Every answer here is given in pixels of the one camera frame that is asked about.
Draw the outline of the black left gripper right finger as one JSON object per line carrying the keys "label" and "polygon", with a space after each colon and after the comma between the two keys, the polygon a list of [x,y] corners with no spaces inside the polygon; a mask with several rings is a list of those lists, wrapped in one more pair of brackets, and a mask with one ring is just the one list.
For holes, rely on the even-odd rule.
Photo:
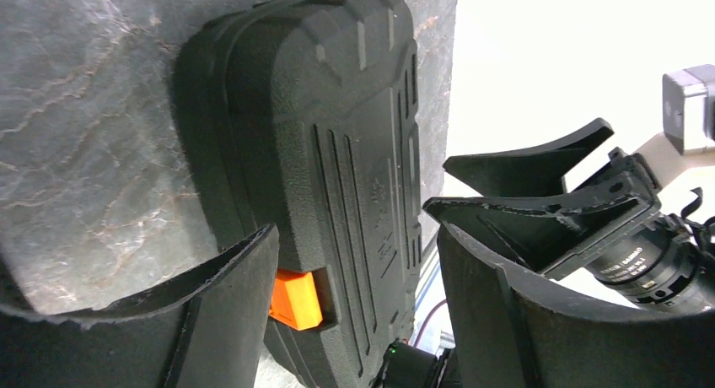
{"label": "black left gripper right finger", "polygon": [[711,387],[714,315],[612,304],[501,257],[462,229],[438,232],[466,387]]}

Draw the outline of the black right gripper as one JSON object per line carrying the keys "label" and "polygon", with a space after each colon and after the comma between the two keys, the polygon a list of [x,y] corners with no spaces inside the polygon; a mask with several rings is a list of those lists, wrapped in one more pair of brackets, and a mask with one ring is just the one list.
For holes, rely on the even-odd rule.
{"label": "black right gripper", "polygon": [[660,209],[659,184],[645,158],[616,149],[586,186],[564,194],[565,174],[613,135],[597,118],[531,148],[451,156],[445,172],[476,196],[432,197],[423,209],[546,278],[562,279],[602,256],[622,256],[625,240]]}

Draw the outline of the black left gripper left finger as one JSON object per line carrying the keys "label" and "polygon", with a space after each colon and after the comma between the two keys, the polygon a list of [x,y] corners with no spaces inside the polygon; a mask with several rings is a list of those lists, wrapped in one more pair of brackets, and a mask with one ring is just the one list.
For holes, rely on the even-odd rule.
{"label": "black left gripper left finger", "polygon": [[4,387],[251,387],[279,233],[269,224],[102,310],[42,315],[1,271]]}

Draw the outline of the black plastic tool case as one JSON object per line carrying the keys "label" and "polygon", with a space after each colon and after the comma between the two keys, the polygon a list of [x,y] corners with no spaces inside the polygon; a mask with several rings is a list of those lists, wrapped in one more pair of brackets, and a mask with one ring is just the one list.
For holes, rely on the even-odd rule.
{"label": "black plastic tool case", "polygon": [[308,387],[367,387],[408,337],[422,262],[417,43],[405,0],[271,0],[181,48],[175,120],[222,248],[264,224],[312,273],[323,320],[270,320]]}

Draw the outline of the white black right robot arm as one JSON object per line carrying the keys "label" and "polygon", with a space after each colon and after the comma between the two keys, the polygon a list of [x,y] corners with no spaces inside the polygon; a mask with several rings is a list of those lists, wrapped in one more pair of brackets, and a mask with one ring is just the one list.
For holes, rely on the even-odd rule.
{"label": "white black right robot arm", "polygon": [[714,307],[714,222],[677,214],[659,193],[685,171],[714,162],[714,67],[662,77],[662,132],[635,153],[613,149],[600,169],[568,190],[565,176],[608,140],[603,119],[555,141],[512,151],[458,155],[445,171],[474,197],[433,197],[424,210],[496,254],[542,277],[579,269],[635,306],[671,314]]}

